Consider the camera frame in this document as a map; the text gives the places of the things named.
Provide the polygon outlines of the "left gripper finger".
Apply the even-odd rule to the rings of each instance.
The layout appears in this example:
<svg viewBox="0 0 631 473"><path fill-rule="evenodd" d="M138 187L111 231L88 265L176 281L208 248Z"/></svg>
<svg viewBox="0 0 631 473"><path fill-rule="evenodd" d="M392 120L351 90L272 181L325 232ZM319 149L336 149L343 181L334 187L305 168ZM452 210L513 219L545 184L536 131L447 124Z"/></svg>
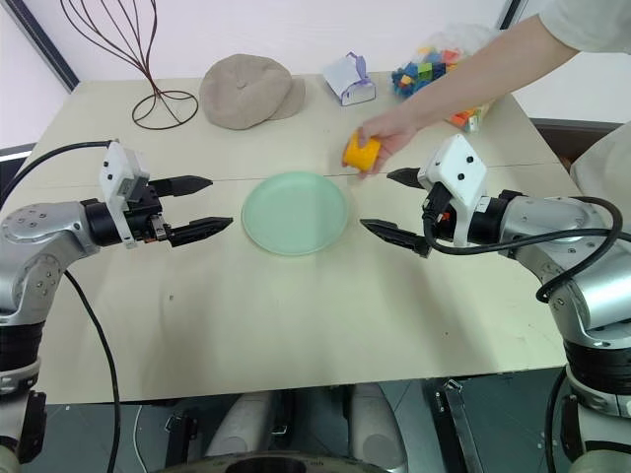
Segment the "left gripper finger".
<svg viewBox="0 0 631 473"><path fill-rule="evenodd" d="M225 230L232 222L230 217L207 217L190 222L188 225L167 228L167 240L172 247L205 240Z"/></svg>
<svg viewBox="0 0 631 473"><path fill-rule="evenodd" d="M180 197L196 193L213 184L211 179L196 175L182 175L162 179L150 180L151 186L158 197Z"/></svg>

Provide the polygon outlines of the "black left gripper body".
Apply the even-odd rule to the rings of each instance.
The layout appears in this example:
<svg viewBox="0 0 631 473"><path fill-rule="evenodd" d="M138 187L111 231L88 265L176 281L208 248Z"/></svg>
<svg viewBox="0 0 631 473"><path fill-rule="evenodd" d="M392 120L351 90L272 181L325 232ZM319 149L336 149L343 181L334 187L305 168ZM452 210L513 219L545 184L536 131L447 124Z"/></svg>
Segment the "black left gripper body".
<svg viewBox="0 0 631 473"><path fill-rule="evenodd" d="M133 240L145 243L167 240L169 230L162 212L159 193L152 184L146 185L136 200L128 201L123 215Z"/></svg>

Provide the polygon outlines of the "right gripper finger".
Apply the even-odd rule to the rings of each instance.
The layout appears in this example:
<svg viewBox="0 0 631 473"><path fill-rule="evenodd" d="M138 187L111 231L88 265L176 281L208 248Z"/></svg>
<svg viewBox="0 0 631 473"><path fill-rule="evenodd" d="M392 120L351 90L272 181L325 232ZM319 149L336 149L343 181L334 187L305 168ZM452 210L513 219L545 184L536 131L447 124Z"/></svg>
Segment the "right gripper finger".
<svg viewBox="0 0 631 473"><path fill-rule="evenodd" d="M420 168L402 168L396 169L386 174L386 177L397 183L400 183L407 187L421 188L422 184L419 181Z"/></svg>
<svg viewBox="0 0 631 473"><path fill-rule="evenodd" d="M402 230L397 224L380 219L361 219L360 224L381 240L408 249L420 257L427 258L431 246L423 236Z"/></svg>

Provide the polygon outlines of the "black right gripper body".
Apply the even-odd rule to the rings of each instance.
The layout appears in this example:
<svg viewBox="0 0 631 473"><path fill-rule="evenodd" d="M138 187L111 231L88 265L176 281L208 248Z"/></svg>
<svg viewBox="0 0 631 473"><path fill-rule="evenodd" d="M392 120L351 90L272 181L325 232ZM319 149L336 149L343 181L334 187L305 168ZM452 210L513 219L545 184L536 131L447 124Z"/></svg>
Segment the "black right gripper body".
<svg viewBox="0 0 631 473"><path fill-rule="evenodd" d="M456 211L450 201L452 195L440 182L435 183L422 205L424 238L454 241Z"/></svg>

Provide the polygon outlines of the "person's bare hand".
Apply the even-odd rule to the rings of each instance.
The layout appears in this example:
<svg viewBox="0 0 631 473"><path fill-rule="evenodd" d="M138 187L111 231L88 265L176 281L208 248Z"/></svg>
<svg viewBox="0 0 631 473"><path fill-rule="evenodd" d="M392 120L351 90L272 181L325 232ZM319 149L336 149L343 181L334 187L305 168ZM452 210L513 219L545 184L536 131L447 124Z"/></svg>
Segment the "person's bare hand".
<svg viewBox="0 0 631 473"><path fill-rule="evenodd" d="M424 118L407 103L375 116L357 129L358 144L364 147L371 139L381 143L372 167L364 174L377 173L386 161L402 150L427 125Z"/></svg>

